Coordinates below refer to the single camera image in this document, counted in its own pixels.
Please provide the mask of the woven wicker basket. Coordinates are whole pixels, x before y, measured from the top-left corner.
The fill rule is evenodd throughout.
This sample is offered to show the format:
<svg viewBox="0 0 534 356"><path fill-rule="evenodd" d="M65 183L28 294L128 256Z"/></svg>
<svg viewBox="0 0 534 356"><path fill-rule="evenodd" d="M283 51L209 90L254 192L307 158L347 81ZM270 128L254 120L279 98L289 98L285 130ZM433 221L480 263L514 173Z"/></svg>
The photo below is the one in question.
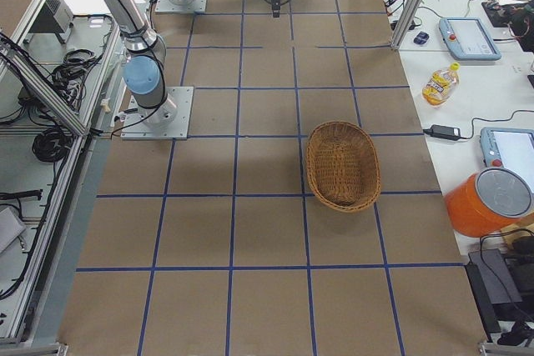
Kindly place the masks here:
<svg viewBox="0 0 534 356"><path fill-rule="evenodd" d="M317 126L306 147L306 174L312 193L342 213L370 207L380 195L380 165L370 135L353 123Z"/></svg>

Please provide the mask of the small dark blue pouch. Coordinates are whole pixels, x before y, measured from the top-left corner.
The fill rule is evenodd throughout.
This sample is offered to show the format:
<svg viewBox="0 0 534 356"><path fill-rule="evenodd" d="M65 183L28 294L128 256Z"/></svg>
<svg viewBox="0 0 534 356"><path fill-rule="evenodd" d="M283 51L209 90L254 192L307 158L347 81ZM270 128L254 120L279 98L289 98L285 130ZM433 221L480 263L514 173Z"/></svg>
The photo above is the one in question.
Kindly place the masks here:
<svg viewBox="0 0 534 356"><path fill-rule="evenodd" d="M429 38L430 35L428 33L421 31L416 34L413 39L413 43L422 46L428 42Z"/></svg>

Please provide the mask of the orange juice bottle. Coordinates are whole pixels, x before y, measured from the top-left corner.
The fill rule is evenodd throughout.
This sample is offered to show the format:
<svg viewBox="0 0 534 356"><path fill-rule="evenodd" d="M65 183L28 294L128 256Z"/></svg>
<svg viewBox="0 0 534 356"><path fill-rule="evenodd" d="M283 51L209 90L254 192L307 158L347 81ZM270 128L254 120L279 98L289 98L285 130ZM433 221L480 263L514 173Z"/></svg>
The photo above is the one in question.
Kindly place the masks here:
<svg viewBox="0 0 534 356"><path fill-rule="evenodd" d="M426 85L423 87L422 97L432 106L442 105L457 88L460 78L458 62L451 63L449 67L435 70Z"/></svg>

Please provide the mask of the blue teach pendant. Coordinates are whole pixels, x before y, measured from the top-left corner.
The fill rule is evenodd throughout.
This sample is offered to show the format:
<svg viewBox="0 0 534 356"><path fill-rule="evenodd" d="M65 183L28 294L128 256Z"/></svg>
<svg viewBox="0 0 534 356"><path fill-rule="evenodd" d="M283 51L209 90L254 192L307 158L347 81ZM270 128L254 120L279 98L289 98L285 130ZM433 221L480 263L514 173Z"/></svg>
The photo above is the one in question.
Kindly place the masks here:
<svg viewBox="0 0 534 356"><path fill-rule="evenodd" d="M531 129L485 127L480 145L487 167L507 168L524 178L533 172Z"/></svg>
<svg viewBox="0 0 534 356"><path fill-rule="evenodd" d="M501 53L480 18L441 18L440 34L458 61L497 61Z"/></svg>

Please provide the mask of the black power adapter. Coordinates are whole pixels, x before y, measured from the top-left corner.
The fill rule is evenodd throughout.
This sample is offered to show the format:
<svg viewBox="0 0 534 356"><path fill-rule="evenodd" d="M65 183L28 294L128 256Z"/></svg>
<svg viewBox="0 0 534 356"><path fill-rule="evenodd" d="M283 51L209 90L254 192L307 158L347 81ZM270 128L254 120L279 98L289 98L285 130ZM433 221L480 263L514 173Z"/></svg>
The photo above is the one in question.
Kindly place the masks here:
<svg viewBox="0 0 534 356"><path fill-rule="evenodd" d="M461 139L461 132L459 128L450 126L443 126L439 124L432 124L426 131L428 135L433 138L457 141Z"/></svg>

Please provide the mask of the orange round container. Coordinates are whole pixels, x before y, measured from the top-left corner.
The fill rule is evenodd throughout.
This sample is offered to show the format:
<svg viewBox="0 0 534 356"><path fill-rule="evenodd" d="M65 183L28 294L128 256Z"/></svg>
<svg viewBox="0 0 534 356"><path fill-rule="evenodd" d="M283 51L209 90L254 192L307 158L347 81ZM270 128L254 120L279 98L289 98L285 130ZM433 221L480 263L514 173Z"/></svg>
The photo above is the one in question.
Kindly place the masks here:
<svg viewBox="0 0 534 356"><path fill-rule="evenodd" d="M505 168L486 168L472 174L445 195L452 227L480 238L518 222L533 207L526 181Z"/></svg>

